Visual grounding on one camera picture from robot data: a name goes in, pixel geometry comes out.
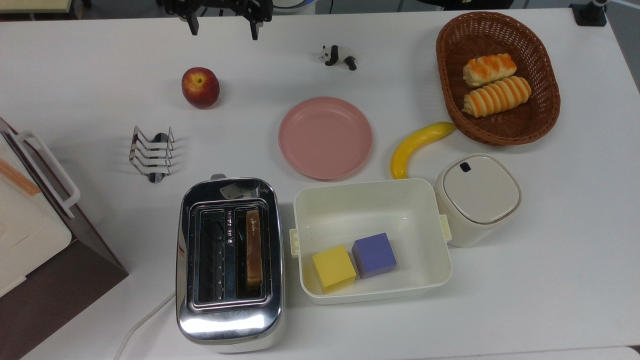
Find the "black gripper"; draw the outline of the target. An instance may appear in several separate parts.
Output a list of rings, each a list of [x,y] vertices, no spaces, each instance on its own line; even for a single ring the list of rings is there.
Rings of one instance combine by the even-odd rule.
[[[164,11],[187,22],[192,35],[198,35],[198,16],[206,9],[222,10],[247,19],[250,22],[251,38],[258,40],[260,23],[270,22],[274,14],[272,0],[163,0]]]

